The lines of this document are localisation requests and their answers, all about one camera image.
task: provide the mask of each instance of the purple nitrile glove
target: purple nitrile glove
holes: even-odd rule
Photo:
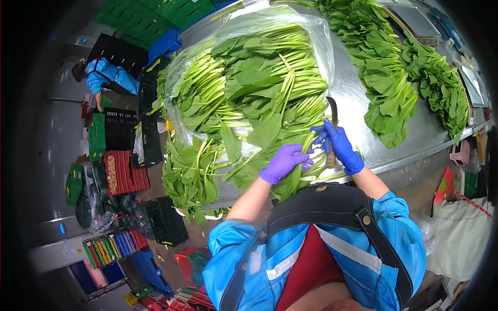
[[[289,174],[292,169],[303,164],[303,171],[308,171],[313,161],[310,159],[309,153],[313,153],[313,149],[308,149],[308,154],[301,154],[302,145],[283,145],[277,151],[273,159],[267,167],[261,170],[259,176],[261,179],[270,184],[278,184],[285,175]]]
[[[363,169],[365,163],[360,156],[353,151],[353,147],[344,132],[344,128],[338,126],[337,129],[335,129],[332,123],[330,123],[328,119],[325,119],[323,125],[312,126],[310,131],[322,132],[317,139],[315,139],[313,144],[318,145],[323,141],[321,148],[325,150],[325,152],[330,152],[329,142],[332,143],[334,153],[344,165],[344,173],[346,173],[346,175],[357,174]]]

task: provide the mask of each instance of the black apron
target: black apron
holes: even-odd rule
[[[372,200],[358,188],[321,183],[306,187],[273,208],[268,222],[236,267],[221,298],[220,311],[239,308],[244,295],[249,255],[278,232],[304,223],[333,224],[363,231],[382,263],[398,269],[395,290],[400,310],[408,306],[413,293],[411,278],[393,246],[377,226]]]
[[[90,71],[88,73],[88,75],[91,74],[92,72],[96,72],[97,74],[101,75],[104,79],[106,79],[107,82],[109,83],[109,84],[105,85],[106,89],[110,89],[114,93],[117,93],[117,94],[120,94],[120,95],[131,95],[131,96],[134,96],[130,91],[128,91],[127,89],[125,89],[124,87],[122,87],[121,85],[119,85],[116,81],[114,81],[114,79],[118,76],[118,72],[120,70],[124,71],[124,69],[117,68],[116,75],[111,80],[106,75],[104,75],[103,73],[101,73],[100,71],[97,71],[97,64],[98,64],[99,61],[100,61],[100,59],[95,60],[94,69],[92,71]]]

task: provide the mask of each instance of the blue work jacket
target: blue work jacket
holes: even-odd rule
[[[103,91],[104,87],[109,84],[104,77],[96,72],[92,72],[95,68],[95,62],[97,61],[96,70],[98,72],[108,77],[111,81],[115,81],[133,95],[138,94],[138,81],[134,79],[123,67],[116,67],[105,58],[101,58],[99,60],[94,59],[88,63],[85,69],[85,72],[87,73],[87,86],[92,90],[93,94],[96,95]]]
[[[378,201],[372,200],[377,225],[404,263],[415,294],[422,283],[426,264],[422,233],[408,218],[408,205],[404,199],[389,192]],[[309,226],[301,224],[283,230],[250,255],[245,294],[239,310],[275,309]],[[365,233],[328,224],[315,226],[341,268],[351,293],[362,306],[400,310],[395,292],[398,269],[382,263]],[[239,220],[224,221],[209,233],[213,258],[202,274],[207,293],[217,310],[235,268],[258,233],[252,224]]]

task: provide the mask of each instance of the curved knife blade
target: curved knife blade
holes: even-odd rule
[[[337,129],[338,119],[337,119],[337,104],[336,104],[336,101],[332,97],[330,97],[330,96],[326,96],[325,98],[329,102],[330,109],[332,110],[332,112],[331,112],[332,122],[331,123]],[[327,166],[328,169],[331,169],[336,164],[336,155],[334,153],[334,150],[332,149],[332,143],[331,142],[329,142],[329,148],[330,148],[330,153],[327,154],[326,166]]]

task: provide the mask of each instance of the red shirt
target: red shirt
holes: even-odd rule
[[[317,228],[311,224],[275,311],[285,311],[310,290],[332,280],[345,282],[334,256],[320,237]]]

